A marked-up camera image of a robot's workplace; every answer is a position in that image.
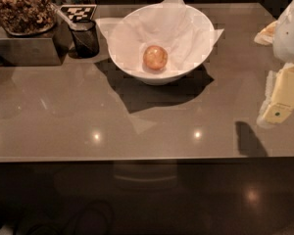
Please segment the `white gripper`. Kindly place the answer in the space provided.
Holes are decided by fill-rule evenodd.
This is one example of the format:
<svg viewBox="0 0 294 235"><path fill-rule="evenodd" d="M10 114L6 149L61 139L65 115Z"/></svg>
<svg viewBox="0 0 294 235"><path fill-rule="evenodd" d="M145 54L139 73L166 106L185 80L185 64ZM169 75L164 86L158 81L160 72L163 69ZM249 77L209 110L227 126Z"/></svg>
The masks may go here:
<svg viewBox="0 0 294 235"><path fill-rule="evenodd" d="M267 76L265 101L257 125L272 128L287 120L294 111L294 0L274 21L258 32L254 41L271 45L274 55L286 64Z"/></svg>

